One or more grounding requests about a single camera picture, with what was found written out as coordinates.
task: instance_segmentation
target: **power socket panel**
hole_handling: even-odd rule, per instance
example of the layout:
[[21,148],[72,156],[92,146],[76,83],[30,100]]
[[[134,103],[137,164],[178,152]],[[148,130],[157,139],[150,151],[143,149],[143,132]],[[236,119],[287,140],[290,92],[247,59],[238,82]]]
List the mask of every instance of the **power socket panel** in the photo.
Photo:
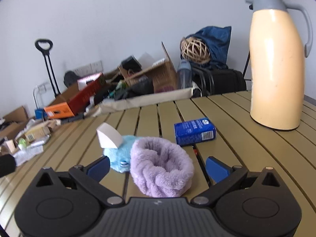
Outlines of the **power socket panel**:
[[73,72],[75,72],[75,74],[78,75],[79,77],[85,77],[92,74],[101,73],[103,72],[102,61],[89,63],[85,66],[74,69]]

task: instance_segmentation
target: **beige thermos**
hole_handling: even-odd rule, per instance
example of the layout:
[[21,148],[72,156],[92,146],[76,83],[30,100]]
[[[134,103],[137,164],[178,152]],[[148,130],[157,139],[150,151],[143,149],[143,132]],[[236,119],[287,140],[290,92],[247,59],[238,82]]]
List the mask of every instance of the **beige thermos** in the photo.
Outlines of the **beige thermos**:
[[[250,59],[252,71],[251,117],[278,130],[300,124],[304,98],[305,58],[312,48],[312,24],[307,11],[283,0],[246,0],[252,4]],[[300,10],[308,26],[303,46],[287,9]]]

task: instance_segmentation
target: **thermos handle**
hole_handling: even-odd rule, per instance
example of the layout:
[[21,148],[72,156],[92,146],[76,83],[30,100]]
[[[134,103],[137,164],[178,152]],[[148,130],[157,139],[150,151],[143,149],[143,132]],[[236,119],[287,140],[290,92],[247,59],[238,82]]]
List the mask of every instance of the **thermos handle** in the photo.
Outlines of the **thermos handle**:
[[308,30],[308,40],[304,46],[304,52],[305,52],[305,57],[307,58],[309,56],[309,53],[311,52],[312,44],[313,44],[313,27],[312,27],[311,19],[309,18],[307,10],[302,5],[294,4],[294,3],[287,3],[285,1],[284,1],[284,4],[288,9],[294,9],[294,10],[301,11],[305,17],[305,20],[307,23],[307,30]]

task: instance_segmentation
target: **screw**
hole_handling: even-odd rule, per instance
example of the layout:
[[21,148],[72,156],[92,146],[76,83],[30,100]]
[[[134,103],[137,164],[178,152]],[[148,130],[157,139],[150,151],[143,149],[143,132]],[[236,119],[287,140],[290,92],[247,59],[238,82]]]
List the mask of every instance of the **screw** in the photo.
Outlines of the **screw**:
[[81,170],[81,169],[83,169],[83,165],[76,165],[75,168]]
[[242,166],[240,166],[240,165],[235,165],[235,166],[233,166],[233,170],[237,170],[237,169],[239,169],[239,168],[242,168]]
[[195,204],[199,204],[199,205],[204,205],[206,203],[208,203],[209,199],[207,197],[204,197],[204,196],[199,196],[199,197],[195,197],[193,199],[193,202]]
[[107,203],[111,205],[117,205],[117,204],[122,203],[123,199],[119,196],[112,196],[112,197],[109,197],[106,201]]

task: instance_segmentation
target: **rattan ball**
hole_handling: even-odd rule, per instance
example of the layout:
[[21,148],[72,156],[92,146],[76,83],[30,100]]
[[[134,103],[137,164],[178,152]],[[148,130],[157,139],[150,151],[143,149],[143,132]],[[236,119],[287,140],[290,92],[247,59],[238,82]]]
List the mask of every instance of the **rattan ball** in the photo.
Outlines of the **rattan ball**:
[[180,43],[183,58],[197,64],[205,64],[211,60],[211,54],[206,44],[198,38],[183,38]]

